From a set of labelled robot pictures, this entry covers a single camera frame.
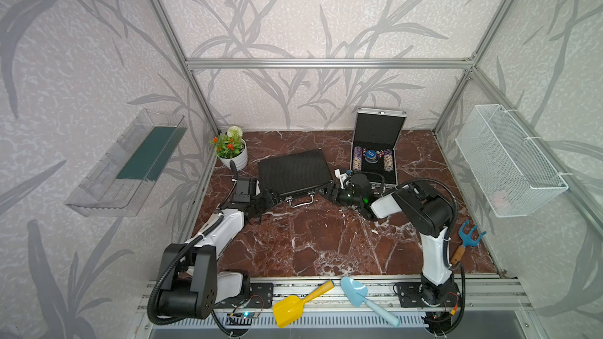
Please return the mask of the black poker case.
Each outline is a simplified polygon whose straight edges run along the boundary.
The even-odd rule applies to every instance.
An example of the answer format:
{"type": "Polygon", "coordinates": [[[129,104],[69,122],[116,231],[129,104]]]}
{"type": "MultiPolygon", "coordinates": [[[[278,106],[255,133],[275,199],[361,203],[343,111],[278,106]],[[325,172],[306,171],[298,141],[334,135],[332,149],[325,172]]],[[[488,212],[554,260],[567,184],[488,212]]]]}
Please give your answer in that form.
{"type": "Polygon", "coordinates": [[[275,191],[281,198],[297,198],[333,181],[321,149],[282,155],[259,162],[262,191],[275,191]]]}

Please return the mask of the silver aluminium poker case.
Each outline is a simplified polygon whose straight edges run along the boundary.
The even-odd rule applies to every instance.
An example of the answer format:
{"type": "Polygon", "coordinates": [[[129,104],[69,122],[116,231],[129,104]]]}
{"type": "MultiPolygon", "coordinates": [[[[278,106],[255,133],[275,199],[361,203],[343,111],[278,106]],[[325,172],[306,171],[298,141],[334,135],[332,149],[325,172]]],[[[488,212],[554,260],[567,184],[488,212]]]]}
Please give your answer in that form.
{"type": "Polygon", "coordinates": [[[400,132],[403,129],[407,114],[404,111],[395,111],[384,108],[358,108],[356,111],[355,128],[353,131],[352,156],[350,169],[352,170],[353,149],[356,146],[363,149],[363,162],[361,173],[367,174],[372,184],[381,184],[386,187],[397,185],[396,147],[400,132]],[[379,153],[377,163],[367,163],[364,152],[367,149],[379,153]],[[383,169],[383,152],[392,150],[394,155],[394,170],[385,172],[383,169]]]}

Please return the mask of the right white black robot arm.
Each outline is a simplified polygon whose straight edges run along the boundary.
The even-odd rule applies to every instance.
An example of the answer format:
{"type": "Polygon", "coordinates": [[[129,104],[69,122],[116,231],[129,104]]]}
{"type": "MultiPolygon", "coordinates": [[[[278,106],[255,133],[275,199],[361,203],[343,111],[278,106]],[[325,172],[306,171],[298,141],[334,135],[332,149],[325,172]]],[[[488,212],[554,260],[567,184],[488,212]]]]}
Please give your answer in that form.
{"type": "Polygon", "coordinates": [[[438,306],[452,293],[455,280],[448,243],[458,220],[459,203],[449,186],[433,178],[415,178],[389,189],[381,183],[375,189],[367,174],[358,172],[317,192],[333,203],[352,207],[369,221],[403,213],[422,243],[422,300],[438,306]]]}

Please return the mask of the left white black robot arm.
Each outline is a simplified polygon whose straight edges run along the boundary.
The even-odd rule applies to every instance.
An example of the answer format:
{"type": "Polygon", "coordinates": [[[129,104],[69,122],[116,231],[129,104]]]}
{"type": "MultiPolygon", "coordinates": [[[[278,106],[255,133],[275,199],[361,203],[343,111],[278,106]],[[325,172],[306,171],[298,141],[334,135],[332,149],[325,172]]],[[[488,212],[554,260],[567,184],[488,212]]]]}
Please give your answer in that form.
{"type": "Polygon", "coordinates": [[[273,189],[260,191],[257,181],[239,178],[196,236],[171,243],[163,252],[147,306],[149,320],[169,325],[205,319],[223,301],[244,302],[251,296],[246,272],[219,272],[218,259],[250,219],[282,202],[273,189]]]}

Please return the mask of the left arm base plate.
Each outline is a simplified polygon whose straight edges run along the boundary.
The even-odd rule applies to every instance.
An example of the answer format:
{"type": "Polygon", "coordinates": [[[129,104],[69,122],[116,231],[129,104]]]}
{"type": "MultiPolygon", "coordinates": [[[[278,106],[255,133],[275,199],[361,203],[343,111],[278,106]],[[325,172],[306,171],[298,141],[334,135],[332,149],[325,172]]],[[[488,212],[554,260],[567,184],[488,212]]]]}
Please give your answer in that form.
{"type": "Polygon", "coordinates": [[[240,297],[227,298],[215,305],[216,309],[271,309],[273,306],[274,284],[272,282],[252,282],[248,292],[240,297]]]}

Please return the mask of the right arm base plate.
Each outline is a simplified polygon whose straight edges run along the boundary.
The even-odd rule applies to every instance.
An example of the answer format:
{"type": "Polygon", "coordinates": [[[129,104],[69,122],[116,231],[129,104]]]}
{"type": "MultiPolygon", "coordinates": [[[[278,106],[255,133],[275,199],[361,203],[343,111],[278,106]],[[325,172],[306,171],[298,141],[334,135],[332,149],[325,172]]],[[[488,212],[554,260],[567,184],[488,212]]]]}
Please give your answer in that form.
{"type": "Polygon", "coordinates": [[[439,286],[427,280],[398,282],[394,285],[394,293],[402,308],[458,309],[463,304],[463,295],[453,279],[439,286]]]}

